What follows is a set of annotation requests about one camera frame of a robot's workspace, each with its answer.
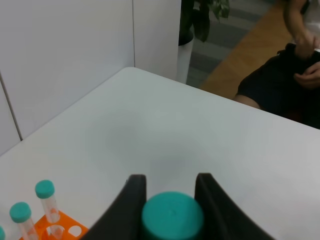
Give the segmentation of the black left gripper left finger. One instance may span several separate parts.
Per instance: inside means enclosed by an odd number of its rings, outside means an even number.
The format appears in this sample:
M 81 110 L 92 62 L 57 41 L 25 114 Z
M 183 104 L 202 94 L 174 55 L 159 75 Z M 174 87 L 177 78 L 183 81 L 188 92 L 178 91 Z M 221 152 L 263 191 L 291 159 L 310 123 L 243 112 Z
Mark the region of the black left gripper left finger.
M 84 235 L 86 240 L 139 240 L 147 202 L 147 178 L 132 174 L 101 218 Z

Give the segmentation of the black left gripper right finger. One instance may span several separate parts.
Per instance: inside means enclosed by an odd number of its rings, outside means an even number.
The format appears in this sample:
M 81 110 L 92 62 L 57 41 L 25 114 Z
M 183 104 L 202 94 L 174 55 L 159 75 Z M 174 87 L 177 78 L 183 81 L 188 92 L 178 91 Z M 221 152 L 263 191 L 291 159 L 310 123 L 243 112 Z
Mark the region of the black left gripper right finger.
M 272 240 L 226 194 L 210 173 L 200 173 L 194 199 L 203 210 L 204 240 Z

